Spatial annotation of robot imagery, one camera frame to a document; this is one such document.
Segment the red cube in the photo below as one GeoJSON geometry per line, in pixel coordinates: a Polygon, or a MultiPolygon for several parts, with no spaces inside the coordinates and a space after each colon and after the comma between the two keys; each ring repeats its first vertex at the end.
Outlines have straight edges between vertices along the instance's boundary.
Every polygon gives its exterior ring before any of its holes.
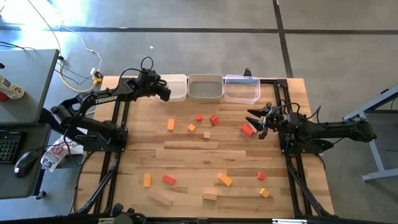
{"type": "Polygon", "coordinates": [[[243,133],[247,134],[248,136],[251,136],[251,135],[254,133],[253,129],[251,129],[250,126],[248,126],[247,124],[245,124],[245,125],[242,127],[241,131],[242,131],[243,133]]]}
{"type": "Polygon", "coordinates": [[[175,184],[175,179],[169,175],[164,175],[162,180],[170,185],[174,185],[175,184]]]}
{"type": "Polygon", "coordinates": [[[218,118],[217,118],[216,116],[212,116],[212,117],[210,118],[210,120],[211,120],[211,123],[213,123],[213,126],[218,126],[218,125],[220,125],[220,122],[218,121],[218,118]]]}
{"type": "Polygon", "coordinates": [[[257,175],[257,179],[259,179],[259,180],[265,180],[265,179],[266,179],[266,173],[260,171],[260,172],[258,173],[258,175],[257,175]]]}
{"type": "Polygon", "coordinates": [[[203,120],[203,116],[201,114],[197,114],[197,121],[202,121],[203,120]]]}

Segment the clear plastic container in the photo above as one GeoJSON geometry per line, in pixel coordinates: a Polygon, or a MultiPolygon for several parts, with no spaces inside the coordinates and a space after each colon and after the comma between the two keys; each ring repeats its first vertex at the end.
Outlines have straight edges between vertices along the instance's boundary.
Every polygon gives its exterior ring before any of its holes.
{"type": "Polygon", "coordinates": [[[224,99],[232,103],[253,104],[261,95],[260,79],[242,75],[225,76],[224,99]]]}
{"type": "Polygon", "coordinates": [[[193,74],[188,77],[188,95],[192,101],[220,101],[223,94],[222,75],[193,74]]]}
{"type": "Polygon", "coordinates": [[[177,75],[160,75],[167,82],[167,86],[172,91],[169,102],[182,102],[187,98],[187,76],[184,74],[177,75]]]}

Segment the wooden table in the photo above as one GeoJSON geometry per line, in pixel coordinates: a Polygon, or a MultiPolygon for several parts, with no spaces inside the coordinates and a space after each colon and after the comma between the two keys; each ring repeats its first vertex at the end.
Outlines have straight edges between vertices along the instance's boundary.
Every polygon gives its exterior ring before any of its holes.
{"type": "MultiPolygon", "coordinates": [[[[114,88],[118,77],[105,77],[102,89],[114,88]]],[[[288,79],[292,102],[301,105],[300,112],[310,114],[304,80],[288,79]]],[[[268,132],[265,140],[241,132],[247,124],[247,109],[262,108],[267,102],[273,105],[275,94],[272,85],[262,85],[261,98],[255,105],[235,103],[198,103],[188,97],[184,102],[167,103],[154,98],[140,98],[131,102],[127,127],[129,136],[126,151],[122,154],[114,203],[124,208],[135,208],[148,217],[293,217],[292,199],[284,156],[280,153],[277,133],[268,132]],[[196,114],[203,121],[195,121],[196,114]],[[220,125],[213,127],[209,117],[216,115],[220,125]],[[174,131],[167,130],[169,118],[175,119],[174,131]],[[188,125],[197,128],[194,133],[188,125]],[[210,140],[203,137],[211,132],[210,140]],[[266,180],[256,179],[259,171],[266,180]],[[144,173],[152,174],[152,186],[145,189],[144,173]],[[217,178],[224,173],[232,178],[230,187],[217,178]],[[162,182],[164,174],[176,178],[174,186],[162,182]],[[262,198],[259,191],[270,191],[262,198]],[[174,200],[171,207],[148,197],[153,190],[174,200]],[[206,190],[218,193],[217,201],[203,200],[206,190]]],[[[95,119],[111,120],[114,103],[97,107],[95,119]]],[[[121,105],[119,120],[123,112],[121,105]]],[[[78,186],[77,206],[80,208],[97,187],[104,153],[96,152],[86,162],[78,186]]],[[[330,213],[330,200],[325,172],[319,158],[303,155],[307,184],[314,196],[330,213]]],[[[103,197],[104,208],[108,190],[103,197]]],[[[302,194],[298,191],[300,208],[304,211],[302,194]]]]}

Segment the concrete floor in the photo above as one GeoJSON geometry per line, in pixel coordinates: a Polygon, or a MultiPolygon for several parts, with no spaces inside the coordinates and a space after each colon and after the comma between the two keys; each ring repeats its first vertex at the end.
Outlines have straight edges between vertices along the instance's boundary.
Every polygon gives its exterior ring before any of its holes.
{"type": "MultiPolygon", "coordinates": [[[[52,26],[277,28],[272,0],[119,0],[33,1],[52,26]]],[[[390,0],[279,0],[286,29],[398,29],[390,0]]],[[[0,40],[37,49],[57,48],[51,32],[25,1],[9,1],[0,26],[27,24],[23,31],[0,30],[0,40]]],[[[102,73],[118,75],[150,55],[160,73],[242,74],[286,77],[278,34],[79,32],[102,58],[102,73]]],[[[88,75],[96,55],[69,32],[56,32],[67,66],[88,75]]],[[[322,121],[339,120],[381,91],[398,84],[398,35],[286,35],[293,75],[304,78],[312,109],[322,105],[322,121]]],[[[77,86],[90,87],[90,83],[77,86]]],[[[75,96],[52,78],[45,107],[75,96]]],[[[362,174],[376,171],[367,144],[341,141],[325,153],[326,176],[335,213],[345,218],[398,223],[398,177],[365,184],[362,174]]],[[[387,166],[398,167],[398,153],[387,166]]],[[[46,172],[45,200],[0,201],[0,220],[65,215],[69,212],[76,169],[46,172]]]]}

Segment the black keyboard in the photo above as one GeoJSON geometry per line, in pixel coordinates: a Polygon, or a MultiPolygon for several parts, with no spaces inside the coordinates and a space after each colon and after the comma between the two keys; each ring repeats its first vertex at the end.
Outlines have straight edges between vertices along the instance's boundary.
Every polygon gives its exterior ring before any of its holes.
{"type": "Polygon", "coordinates": [[[23,132],[0,130],[0,164],[15,164],[23,132]]]}

